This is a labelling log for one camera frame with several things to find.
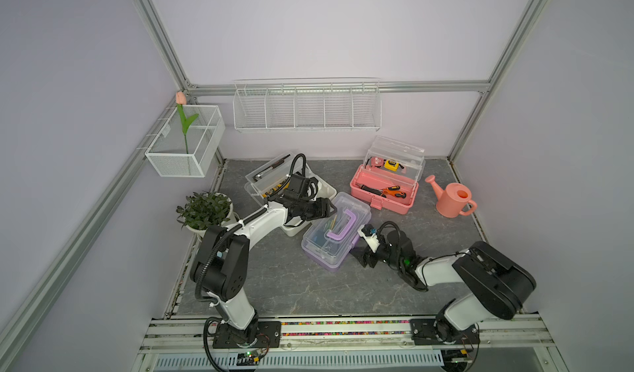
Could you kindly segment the purple clear-lid toolbox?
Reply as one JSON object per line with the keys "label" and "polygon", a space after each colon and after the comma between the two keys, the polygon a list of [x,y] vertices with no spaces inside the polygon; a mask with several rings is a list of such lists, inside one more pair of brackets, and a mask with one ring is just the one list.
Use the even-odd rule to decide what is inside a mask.
{"label": "purple clear-lid toolbox", "polygon": [[338,193],[333,203],[336,213],[314,221],[301,242],[305,254],[331,272],[342,265],[360,238],[358,230],[371,219],[371,207],[350,194]]}

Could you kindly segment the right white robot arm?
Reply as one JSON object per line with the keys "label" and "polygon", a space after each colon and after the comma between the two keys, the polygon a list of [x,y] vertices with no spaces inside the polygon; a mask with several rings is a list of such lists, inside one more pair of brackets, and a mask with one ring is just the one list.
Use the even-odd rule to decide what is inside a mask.
{"label": "right white robot arm", "polygon": [[518,263],[478,241],[443,256],[419,256],[404,231],[391,223],[365,224],[358,235],[366,243],[351,254],[363,266],[383,262],[410,288],[427,292],[440,284],[462,283],[468,293],[445,304],[434,318],[410,321],[416,345],[480,342],[477,325],[489,318],[511,320],[523,308],[537,282]]}

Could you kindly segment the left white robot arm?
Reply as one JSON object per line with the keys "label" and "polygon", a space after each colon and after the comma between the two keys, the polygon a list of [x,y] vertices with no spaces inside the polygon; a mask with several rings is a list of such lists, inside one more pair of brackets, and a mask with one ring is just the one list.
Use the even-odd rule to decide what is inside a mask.
{"label": "left white robot arm", "polygon": [[244,291],[251,249],[276,228],[298,218],[302,223],[334,215],[337,208],[327,197],[318,197],[320,180],[294,173],[289,184],[273,192],[254,213],[228,227],[206,230],[190,271],[195,299],[209,304],[220,315],[216,333],[220,347],[250,347],[266,328]]}

